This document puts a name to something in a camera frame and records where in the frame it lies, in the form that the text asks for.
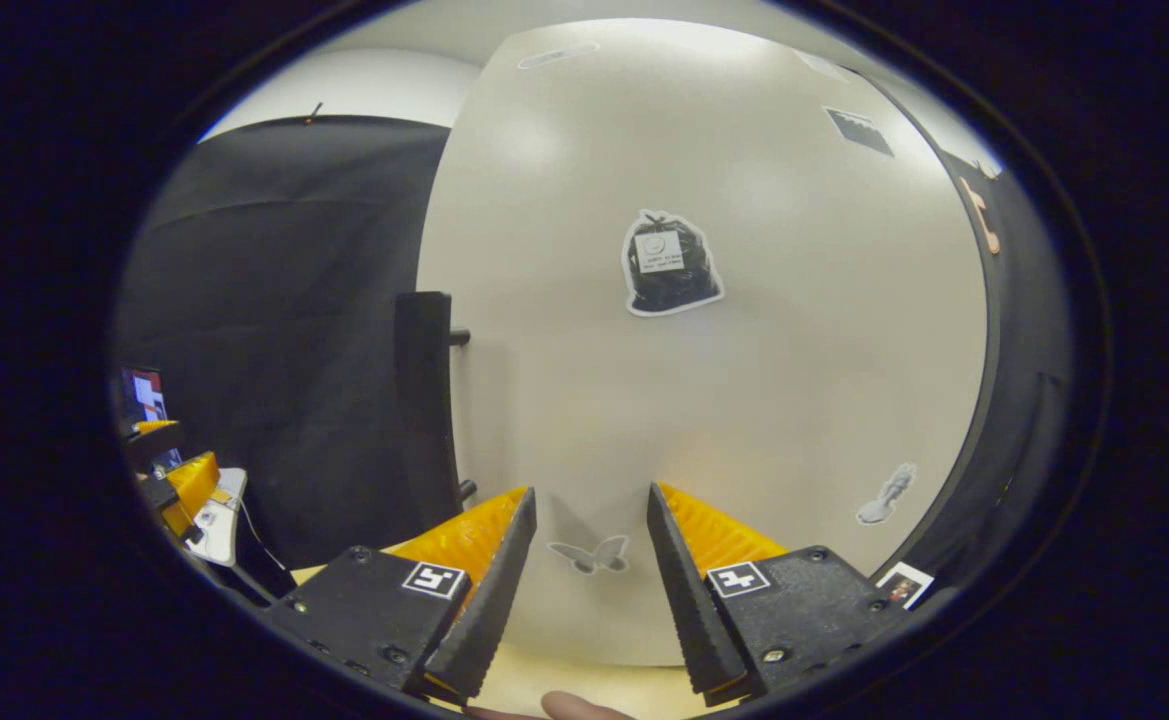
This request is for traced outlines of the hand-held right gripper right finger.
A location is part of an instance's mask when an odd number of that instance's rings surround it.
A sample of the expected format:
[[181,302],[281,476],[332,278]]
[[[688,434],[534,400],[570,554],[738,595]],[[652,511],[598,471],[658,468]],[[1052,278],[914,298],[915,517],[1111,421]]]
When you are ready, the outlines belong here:
[[908,619],[901,600],[814,544],[786,551],[653,483],[646,527],[693,691],[708,706],[812,688]]

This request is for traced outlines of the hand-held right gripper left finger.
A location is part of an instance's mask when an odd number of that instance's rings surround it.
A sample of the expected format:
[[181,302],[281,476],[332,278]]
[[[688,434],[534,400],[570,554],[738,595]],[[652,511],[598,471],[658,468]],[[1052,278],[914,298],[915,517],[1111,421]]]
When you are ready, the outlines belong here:
[[352,546],[264,612],[278,632],[379,687],[478,695],[537,533],[517,487],[389,551]]

